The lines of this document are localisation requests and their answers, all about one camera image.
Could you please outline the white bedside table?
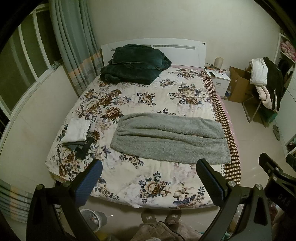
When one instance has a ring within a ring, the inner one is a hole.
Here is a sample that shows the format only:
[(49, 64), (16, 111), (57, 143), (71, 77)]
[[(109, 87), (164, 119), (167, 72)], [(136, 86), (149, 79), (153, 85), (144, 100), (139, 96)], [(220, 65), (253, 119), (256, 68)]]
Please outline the white bedside table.
[(230, 78), (225, 72), (220, 73), (217, 70), (204, 69), (206, 74), (212, 79), (217, 94), (224, 97), (230, 84)]

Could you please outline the brown cardboard box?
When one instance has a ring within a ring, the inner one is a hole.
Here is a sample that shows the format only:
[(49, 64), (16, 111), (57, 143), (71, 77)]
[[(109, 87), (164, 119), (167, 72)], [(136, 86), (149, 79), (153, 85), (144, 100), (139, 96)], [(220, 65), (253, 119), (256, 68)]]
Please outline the brown cardboard box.
[(229, 101), (242, 103), (252, 97), (253, 85), (250, 84), (250, 73), (235, 67), (230, 67)]

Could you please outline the dark green folded blanket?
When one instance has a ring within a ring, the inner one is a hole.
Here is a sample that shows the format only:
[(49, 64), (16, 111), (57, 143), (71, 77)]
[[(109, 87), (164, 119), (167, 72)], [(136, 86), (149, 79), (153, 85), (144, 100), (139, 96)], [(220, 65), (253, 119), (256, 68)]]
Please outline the dark green folded blanket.
[(171, 60), (160, 50), (136, 44), (115, 49), (112, 59), (101, 69), (101, 80), (150, 85), (171, 66)]

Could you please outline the beige cylindrical lamp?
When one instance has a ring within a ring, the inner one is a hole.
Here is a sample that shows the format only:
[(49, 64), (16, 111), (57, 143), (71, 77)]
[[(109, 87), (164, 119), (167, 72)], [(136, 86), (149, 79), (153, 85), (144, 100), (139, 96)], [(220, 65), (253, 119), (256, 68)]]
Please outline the beige cylindrical lamp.
[(222, 65), (223, 65), (223, 58), (222, 57), (219, 57), (217, 56), (215, 61), (214, 61), (214, 66), (218, 69), (221, 69), (222, 68)]

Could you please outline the brown checkered underblanket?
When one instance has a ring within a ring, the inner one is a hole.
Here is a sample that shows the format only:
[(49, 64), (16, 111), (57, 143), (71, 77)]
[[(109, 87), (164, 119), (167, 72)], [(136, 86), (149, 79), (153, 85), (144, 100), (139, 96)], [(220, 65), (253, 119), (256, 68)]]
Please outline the brown checkered underblanket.
[(224, 165), (224, 177), (228, 181), (232, 180), (237, 184), (241, 184), (241, 161), (239, 158), (238, 147), (236, 145), (234, 133), (232, 131), (233, 127), (228, 112), (221, 97), (216, 92), (213, 81), (204, 70), (201, 71), (200, 77), (202, 78), (208, 91), (215, 121), (222, 125), (230, 151), (231, 163)]

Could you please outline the right grey slipper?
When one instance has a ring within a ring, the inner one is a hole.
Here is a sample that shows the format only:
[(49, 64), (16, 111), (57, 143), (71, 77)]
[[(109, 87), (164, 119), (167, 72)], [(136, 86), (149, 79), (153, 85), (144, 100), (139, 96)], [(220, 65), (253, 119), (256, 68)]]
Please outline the right grey slipper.
[(182, 215), (182, 211), (178, 209), (173, 209), (169, 212), (169, 214), (166, 216), (165, 223), (178, 223)]

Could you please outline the black garment on chair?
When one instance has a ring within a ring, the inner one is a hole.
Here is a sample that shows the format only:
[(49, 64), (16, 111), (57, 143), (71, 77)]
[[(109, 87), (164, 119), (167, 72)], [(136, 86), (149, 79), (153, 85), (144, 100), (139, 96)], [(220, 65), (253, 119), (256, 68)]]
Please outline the black garment on chair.
[(263, 60), (268, 68), (266, 88), (269, 92), (272, 110), (279, 111), (284, 86), (282, 73), (269, 58), (263, 57)]

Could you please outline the white folded cloth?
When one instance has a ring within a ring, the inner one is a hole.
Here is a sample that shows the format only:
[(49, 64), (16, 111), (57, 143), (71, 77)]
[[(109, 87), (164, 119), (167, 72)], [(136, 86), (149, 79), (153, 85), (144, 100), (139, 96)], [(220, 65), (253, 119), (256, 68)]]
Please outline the white folded cloth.
[(83, 118), (72, 118), (69, 123), (64, 137), (63, 143), (82, 142), (86, 140), (91, 121)]

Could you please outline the white bed headboard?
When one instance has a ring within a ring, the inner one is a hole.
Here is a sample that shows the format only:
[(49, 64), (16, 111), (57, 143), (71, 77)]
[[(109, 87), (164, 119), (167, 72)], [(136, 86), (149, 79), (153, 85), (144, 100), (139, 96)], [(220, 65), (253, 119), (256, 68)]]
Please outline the white bed headboard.
[(101, 46), (104, 64), (112, 59), (115, 49), (127, 44), (137, 44), (159, 49), (173, 65), (203, 68), (206, 59), (205, 42), (176, 38), (144, 38), (109, 43)]

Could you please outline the dark folded garment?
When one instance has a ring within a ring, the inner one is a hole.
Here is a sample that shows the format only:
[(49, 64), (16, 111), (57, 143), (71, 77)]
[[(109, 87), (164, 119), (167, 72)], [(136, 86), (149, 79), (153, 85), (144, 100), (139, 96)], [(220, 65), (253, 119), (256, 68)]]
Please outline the dark folded garment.
[(93, 142), (94, 138), (89, 136), (83, 142), (63, 143), (63, 146), (73, 151), (76, 158), (84, 160)]

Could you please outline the chair piled with clothes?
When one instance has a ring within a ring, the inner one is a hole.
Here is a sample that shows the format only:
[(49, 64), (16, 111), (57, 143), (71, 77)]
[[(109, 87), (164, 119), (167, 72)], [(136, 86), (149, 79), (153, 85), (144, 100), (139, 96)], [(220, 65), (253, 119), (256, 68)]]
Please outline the chair piled with clothes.
[[(253, 114), (250, 114), (246, 107), (246, 103), (249, 101), (257, 104), (257, 107), (255, 107), (255, 111)], [(278, 114), (278, 111), (272, 110), (272, 103), (271, 103), (269, 92), (266, 86), (253, 85), (252, 97), (243, 101), (243, 108), (245, 110), (245, 113), (249, 122), (253, 121), (255, 116), (259, 114), (261, 121), (265, 127), (269, 126), (275, 120), (275, 117)]]

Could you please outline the grey fluffy fleece pants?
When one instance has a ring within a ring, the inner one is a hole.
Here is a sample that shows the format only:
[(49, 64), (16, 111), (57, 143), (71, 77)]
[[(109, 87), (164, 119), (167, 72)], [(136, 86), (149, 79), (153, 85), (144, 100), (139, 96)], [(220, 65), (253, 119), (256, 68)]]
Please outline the grey fluffy fleece pants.
[(122, 117), (110, 143), (112, 149), (145, 159), (194, 164), (229, 164), (230, 151), (222, 125), (214, 120), (160, 113)]

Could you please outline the white jacket on chair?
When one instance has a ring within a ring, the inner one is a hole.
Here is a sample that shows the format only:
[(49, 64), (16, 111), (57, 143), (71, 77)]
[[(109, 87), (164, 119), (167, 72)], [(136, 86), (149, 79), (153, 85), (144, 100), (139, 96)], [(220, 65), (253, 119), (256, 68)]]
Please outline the white jacket on chair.
[(267, 85), (268, 68), (263, 58), (252, 59), (250, 83), (256, 86)]

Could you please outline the grey-green curtain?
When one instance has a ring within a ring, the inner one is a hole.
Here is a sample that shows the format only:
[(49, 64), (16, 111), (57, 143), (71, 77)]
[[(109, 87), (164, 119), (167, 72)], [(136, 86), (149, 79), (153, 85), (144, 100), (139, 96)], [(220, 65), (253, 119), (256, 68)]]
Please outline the grey-green curtain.
[(86, 1), (49, 1), (57, 45), (72, 85), (81, 95), (100, 75), (102, 55)]

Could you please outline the floral bed blanket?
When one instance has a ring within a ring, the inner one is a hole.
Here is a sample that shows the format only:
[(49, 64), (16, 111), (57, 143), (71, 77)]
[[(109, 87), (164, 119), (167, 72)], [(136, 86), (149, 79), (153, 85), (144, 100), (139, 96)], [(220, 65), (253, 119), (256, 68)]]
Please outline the floral bed blanket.
[(201, 70), (171, 67), (150, 85), (97, 79), (67, 115), (46, 167), (72, 181), (98, 159), (103, 172), (92, 196), (134, 208), (212, 205), (196, 162), (220, 173), (231, 162), (218, 104)]

